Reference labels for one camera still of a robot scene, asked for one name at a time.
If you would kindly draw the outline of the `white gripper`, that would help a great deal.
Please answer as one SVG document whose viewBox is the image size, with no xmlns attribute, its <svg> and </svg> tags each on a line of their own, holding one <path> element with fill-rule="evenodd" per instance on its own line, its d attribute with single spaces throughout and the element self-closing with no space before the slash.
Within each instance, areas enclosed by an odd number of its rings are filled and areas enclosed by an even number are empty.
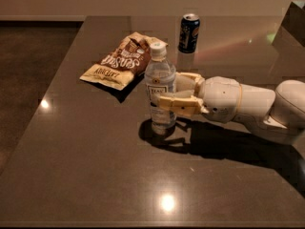
<svg viewBox="0 0 305 229">
<path fill-rule="evenodd" d="M 236 80 L 220 76 L 205 80 L 198 73 L 176 73 L 175 84 L 179 96 L 189 97 L 160 95 L 155 100 L 157 107 L 183 116 L 204 115 L 221 123 L 234 118 L 241 97 Z"/>
</svg>

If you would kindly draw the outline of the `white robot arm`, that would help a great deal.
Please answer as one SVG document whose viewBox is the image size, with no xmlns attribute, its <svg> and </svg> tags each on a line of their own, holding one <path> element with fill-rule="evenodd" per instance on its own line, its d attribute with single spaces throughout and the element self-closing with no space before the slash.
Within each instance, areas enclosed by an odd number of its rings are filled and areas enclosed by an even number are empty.
<svg viewBox="0 0 305 229">
<path fill-rule="evenodd" d="M 234 79 L 178 73 L 174 93 L 152 100 L 163 110 L 183 116 L 203 115 L 214 122 L 239 123 L 251 134 L 291 145 L 305 130 L 305 83 L 281 82 L 270 90 Z"/>
</svg>

